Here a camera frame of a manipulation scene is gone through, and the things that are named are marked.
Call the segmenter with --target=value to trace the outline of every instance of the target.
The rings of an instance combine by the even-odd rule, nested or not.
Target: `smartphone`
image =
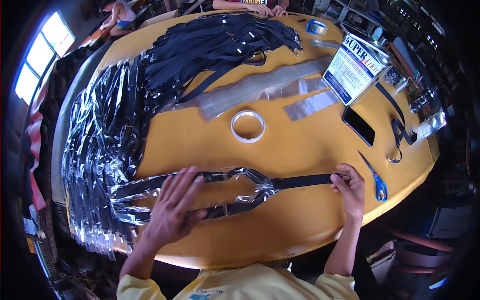
[[[342,117],[343,122],[348,125],[358,136],[367,143],[368,146],[373,146],[375,139],[375,131],[370,125],[365,122],[353,109],[347,107]]]

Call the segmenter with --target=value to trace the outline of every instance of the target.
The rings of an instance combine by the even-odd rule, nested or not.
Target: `tape roll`
[[[243,137],[239,136],[238,133],[235,132],[235,129],[233,128],[233,125],[235,124],[235,122],[238,119],[240,119],[241,117],[245,117],[245,116],[255,117],[260,122],[260,124],[262,125],[262,132],[257,137],[254,137],[254,138],[251,138],[251,139],[246,139],[246,138],[243,138]],[[251,143],[255,143],[256,141],[260,140],[261,137],[263,136],[263,134],[265,132],[265,121],[257,112],[255,112],[253,110],[242,110],[241,112],[237,113],[233,117],[232,122],[230,124],[230,127],[232,129],[233,136],[237,140],[239,140],[242,143],[251,144]]]
[[[324,35],[328,31],[327,25],[323,24],[320,21],[315,19],[311,19],[307,24],[307,29],[305,30],[308,33],[317,33],[320,35]]]

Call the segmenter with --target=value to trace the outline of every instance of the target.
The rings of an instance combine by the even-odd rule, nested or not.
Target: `blue scissors handle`
[[[378,176],[377,172],[373,172],[373,178],[375,179],[375,184],[376,184],[376,197],[377,201],[387,201],[388,198],[388,191],[387,191],[387,185],[385,182],[383,182],[380,179],[380,176]]]

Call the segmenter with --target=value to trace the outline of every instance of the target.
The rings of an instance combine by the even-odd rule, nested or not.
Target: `contact cement can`
[[[341,26],[345,36],[323,78],[348,106],[361,99],[386,74],[390,64],[382,45],[351,26]]]

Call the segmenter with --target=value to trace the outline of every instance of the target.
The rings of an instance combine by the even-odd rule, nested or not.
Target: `bright window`
[[[47,76],[47,73],[51,72],[53,64],[49,66],[48,63],[52,59],[56,61],[63,57],[74,41],[75,37],[62,21],[60,15],[55,12],[36,36],[15,86],[15,92],[27,104],[30,104],[32,100],[40,77],[44,73]]]

